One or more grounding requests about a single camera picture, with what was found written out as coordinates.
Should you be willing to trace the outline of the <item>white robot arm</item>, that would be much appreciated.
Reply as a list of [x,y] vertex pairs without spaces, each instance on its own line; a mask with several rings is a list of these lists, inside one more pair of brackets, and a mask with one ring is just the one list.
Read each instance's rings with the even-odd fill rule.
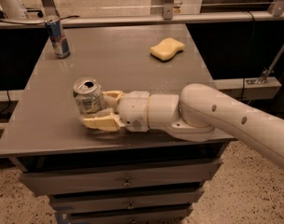
[[105,91],[103,95],[105,109],[80,117],[85,127],[107,132],[160,130],[196,142],[227,133],[284,170],[284,119],[209,86],[190,84],[180,94]]

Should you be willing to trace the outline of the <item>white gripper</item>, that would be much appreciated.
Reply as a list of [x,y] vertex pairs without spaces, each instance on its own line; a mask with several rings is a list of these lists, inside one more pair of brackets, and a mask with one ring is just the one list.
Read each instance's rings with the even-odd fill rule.
[[[125,128],[130,132],[147,132],[149,130],[147,109],[150,94],[147,91],[104,91],[107,105],[118,105],[118,112]],[[81,117],[81,123],[89,128],[107,132],[116,132],[120,125],[112,115],[104,117]]]

